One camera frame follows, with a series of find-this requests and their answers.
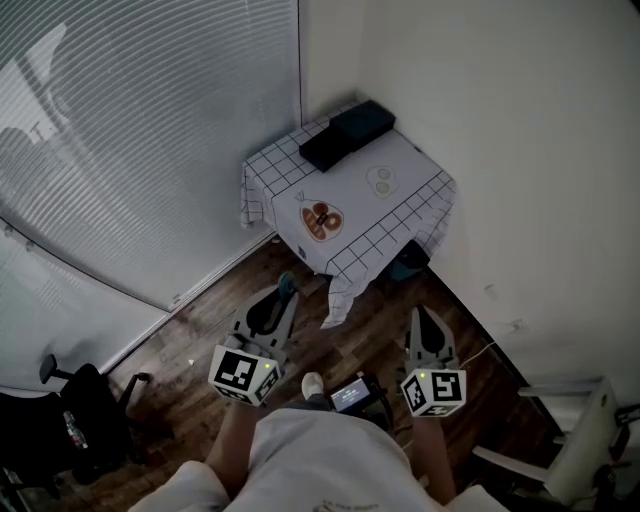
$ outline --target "white shoe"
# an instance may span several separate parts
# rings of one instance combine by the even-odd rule
[[[309,372],[302,379],[302,396],[308,400],[312,395],[323,395],[324,383],[317,372]]]

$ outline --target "white tablecloth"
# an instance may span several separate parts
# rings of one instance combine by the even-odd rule
[[[245,161],[241,187],[244,227],[265,220],[311,269],[333,276],[322,328],[342,323],[354,298],[410,240],[433,256],[456,190],[445,171],[395,130],[323,174],[298,147],[326,128],[330,117]]]

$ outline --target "black chair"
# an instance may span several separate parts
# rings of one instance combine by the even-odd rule
[[[11,484],[13,491],[44,487],[59,497],[54,476],[61,471],[71,469],[78,483],[88,484],[127,459],[144,464],[144,455],[134,449],[130,427],[174,438],[171,429],[152,428],[126,415],[136,382],[148,382],[151,376],[147,373],[131,377],[118,401],[106,376],[93,365],[85,364],[71,374],[58,370],[55,357],[48,355],[40,368],[40,380],[45,384],[51,377],[67,380],[59,395],[16,398],[0,393],[0,468],[14,472],[22,482]],[[65,411],[73,415],[87,448],[73,444]]]

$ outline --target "small screen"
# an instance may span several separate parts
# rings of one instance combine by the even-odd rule
[[[331,401],[336,411],[341,412],[367,396],[369,396],[367,385],[362,379],[358,379],[331,395]]]

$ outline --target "white shirt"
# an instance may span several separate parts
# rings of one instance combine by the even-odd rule
[[[369,422],[279,409],[256,427],[249,478],[233,502],[209,466],[186,462],[131,512],[505,510],[480,489],[466,506],[465,494],[447,509],[438,505],[413,478],[400,447]]]

